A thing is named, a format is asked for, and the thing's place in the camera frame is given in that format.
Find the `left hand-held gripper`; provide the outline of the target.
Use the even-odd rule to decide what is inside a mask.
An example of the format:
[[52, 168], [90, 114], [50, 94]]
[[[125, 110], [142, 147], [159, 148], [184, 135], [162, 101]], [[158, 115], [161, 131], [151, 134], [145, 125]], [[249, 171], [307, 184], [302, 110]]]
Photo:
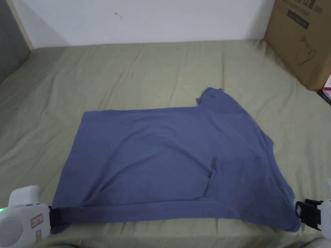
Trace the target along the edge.
[[73, 208], [55, 208], [39, 201], [38, 185], [12, 191], [0, 209], [0, 247], [30, 248], [50, 235], [52, 226], [73, 224]]

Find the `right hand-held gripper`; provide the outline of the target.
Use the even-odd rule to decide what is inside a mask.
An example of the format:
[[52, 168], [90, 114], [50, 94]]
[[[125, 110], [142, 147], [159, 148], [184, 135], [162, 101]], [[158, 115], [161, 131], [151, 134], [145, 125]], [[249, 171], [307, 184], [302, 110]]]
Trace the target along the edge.
[[331, 232], [331, 199], [297, 201], [296, 216], [302, 223], [323, 233]]

